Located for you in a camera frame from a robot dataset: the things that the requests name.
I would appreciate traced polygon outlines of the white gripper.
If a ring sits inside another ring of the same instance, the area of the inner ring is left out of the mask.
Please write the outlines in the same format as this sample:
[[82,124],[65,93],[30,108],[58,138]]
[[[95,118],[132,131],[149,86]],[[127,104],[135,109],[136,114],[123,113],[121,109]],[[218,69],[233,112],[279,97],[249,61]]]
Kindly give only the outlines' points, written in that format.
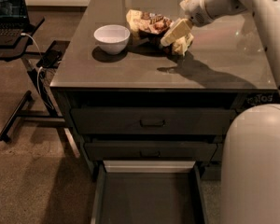
[[180,7],[185,12],[186,19],[177,19],[164,34],[161,44],[168,47],[177,39],[191,32],[193,24],[197,27],[203,27],[212,23],[211,18],[206,9],[206,0],[183,0]]

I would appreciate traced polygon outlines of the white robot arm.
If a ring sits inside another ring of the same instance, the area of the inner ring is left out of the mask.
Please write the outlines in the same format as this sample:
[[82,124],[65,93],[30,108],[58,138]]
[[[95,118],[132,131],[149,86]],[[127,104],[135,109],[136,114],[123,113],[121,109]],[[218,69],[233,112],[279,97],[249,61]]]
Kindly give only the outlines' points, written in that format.
[[[248,10],[280,96],[280,0],[184,0],[197,27]],[[280,105],[258,105],[231,124],[221,164],[221,224],[280,224]]]

